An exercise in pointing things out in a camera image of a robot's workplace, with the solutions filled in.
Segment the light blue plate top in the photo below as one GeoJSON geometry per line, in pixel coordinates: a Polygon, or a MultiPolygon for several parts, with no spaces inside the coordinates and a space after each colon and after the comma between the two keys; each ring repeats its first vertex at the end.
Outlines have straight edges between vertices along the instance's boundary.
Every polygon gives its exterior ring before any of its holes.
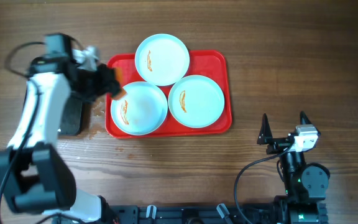
{"type": "Polygon", "coordinates": [[[169,86],[187,73],[190,53],[185,44],[170,34],[155,34],[141,42],[135,52],[135,68],[147,82],[169,86]]]}

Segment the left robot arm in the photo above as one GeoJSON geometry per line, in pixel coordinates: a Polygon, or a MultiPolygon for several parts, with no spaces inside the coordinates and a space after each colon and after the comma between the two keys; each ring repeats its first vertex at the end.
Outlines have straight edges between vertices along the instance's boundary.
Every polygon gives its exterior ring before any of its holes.
{"type": "Polygon", "coordinates": [[[58,130],[70,98],[92,103],[103,95],[121,98],[120,73],[100,62],[94,46],[73,48],[74,38],[45,36],[45,53],[22,73],[27,89],[21,120],[0,151],[1,203],[13,213],[42,214],[55,222],[117,223],[107,201],[79,190],[57,152],[58,130]]]}

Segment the green orange sponge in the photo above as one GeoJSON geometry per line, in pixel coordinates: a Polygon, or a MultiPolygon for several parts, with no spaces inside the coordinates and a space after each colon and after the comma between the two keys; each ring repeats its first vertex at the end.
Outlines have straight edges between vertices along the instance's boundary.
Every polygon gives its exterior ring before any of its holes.
{"type": "Polygon", "coordinates": [[[120,100],[121,98],[125,97],[127,92],[122,87],[122,83],[124,81],[124,75],[120,68],[112,68],[114,72],[114,80],[117,82],[117,92],[111,94],[112,100],[120,100]]]}

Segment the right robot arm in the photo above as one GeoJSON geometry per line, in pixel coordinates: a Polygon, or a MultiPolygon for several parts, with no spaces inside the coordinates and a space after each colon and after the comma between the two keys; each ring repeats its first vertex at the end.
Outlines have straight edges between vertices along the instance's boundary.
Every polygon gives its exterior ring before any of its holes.
{"type": "Polygon", "coordinates": [[[284,138],[274,138],[266,114],[257,144],[267,145],[268,155],[277,155],[279,171],[286,190],[272,203],[258,208],[257,223],[317,223],[328,222],[326,198],[330,172],[318,163],[306,163],[305,153],[314,149],[320,131],[307,115],[300,113],[300,124],[284,138]]]}

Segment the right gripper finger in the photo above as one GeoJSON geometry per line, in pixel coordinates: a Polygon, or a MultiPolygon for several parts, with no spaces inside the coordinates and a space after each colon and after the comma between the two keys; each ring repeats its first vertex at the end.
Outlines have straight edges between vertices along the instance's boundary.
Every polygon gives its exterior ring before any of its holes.
{"type": "Polygon", "coordinates": [[[257,139],[258,145],[266,145],[273,143],[273,136],[269,125],[267,115],[264,113],[262,116],[262,125],[257,139]]]}
{"type": "Polygon", "coordinates": [[[316,134],[317,136],[320,136],[321,132],[312,124],[312,122],[307,117],[306,113],[304,111],[301,111],[299,135],[305,136],[307,134],[316,134]]]}

